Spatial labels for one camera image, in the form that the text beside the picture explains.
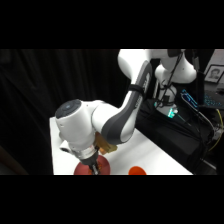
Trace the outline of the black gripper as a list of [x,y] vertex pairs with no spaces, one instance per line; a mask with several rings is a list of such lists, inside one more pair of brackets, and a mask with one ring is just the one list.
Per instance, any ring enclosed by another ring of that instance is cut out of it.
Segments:
[[88,165],[89,166],[89,172],[91,173],[91,175],[100,175],[101,174],[101,165],[99,165],[97,163],[97,159],[98,159],[99,154],[95,153],[93,154],[91,157],[87,158],[87,159],[81,159],[80,162],[83,165]]

